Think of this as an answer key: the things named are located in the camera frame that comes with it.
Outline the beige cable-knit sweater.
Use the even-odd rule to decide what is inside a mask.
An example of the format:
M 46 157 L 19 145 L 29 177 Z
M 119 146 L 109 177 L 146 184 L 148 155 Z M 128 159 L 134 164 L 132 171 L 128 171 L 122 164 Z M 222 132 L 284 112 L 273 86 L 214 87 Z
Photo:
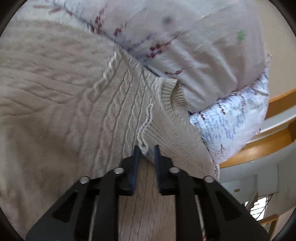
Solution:
M 188 174 L 217 176 L 178 80 L 157 77 L 110 40 L 64 24 L 12 20 L 1 36 L 1 208 L 24 237 L 80 177 L 139 145 L 120 240 L 175 240 L 175 201 L 158 193 L 153 148 Z

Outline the wooden stair railing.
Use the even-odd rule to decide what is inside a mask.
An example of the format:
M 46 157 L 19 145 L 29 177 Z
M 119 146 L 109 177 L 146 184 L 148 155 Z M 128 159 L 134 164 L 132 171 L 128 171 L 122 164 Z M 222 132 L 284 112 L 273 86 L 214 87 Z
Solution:
M 267 231 L 270 240 L 275 232 L 280 217 L 278 214 L 272 214 L 270 216 L 265 215 L 272 197 L 273 194 L 258 197 L 258 193 L 255 193 L 251 201 L 247 201 L 243 204 L 251 216 Z

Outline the white blue-print pillow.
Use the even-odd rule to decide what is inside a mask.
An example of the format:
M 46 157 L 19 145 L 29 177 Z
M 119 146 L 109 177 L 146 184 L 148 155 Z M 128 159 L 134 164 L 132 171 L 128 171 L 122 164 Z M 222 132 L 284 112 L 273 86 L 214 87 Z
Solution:
M 260 130 L 268 110 L 271 59 L 268 54 L 266 68 L 251 85 L 190 116 L 216 164 L 238 153 Z

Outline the wooden bed headboard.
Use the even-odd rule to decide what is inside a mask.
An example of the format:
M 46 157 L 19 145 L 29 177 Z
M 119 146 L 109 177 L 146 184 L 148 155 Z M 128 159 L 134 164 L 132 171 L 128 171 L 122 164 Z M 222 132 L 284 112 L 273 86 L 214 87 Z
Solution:
M 295 142 L 295 89 L 271 98 L 265 120 L 273 121 L 281 114 L 292 116 L 262 130 L 240 152 L 220 165 L 220 168 L 237 166 L 266 157 Z

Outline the pink floral pillow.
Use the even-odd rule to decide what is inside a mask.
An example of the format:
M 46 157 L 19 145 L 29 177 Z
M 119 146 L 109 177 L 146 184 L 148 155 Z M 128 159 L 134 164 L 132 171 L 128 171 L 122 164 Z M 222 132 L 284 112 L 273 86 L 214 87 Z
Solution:
M 265 115 L 268 79 L 251 1 L 27 1 L 20 22 L 61 24 L 118 45 L 158 76 L 180 81 L 188 110 Z

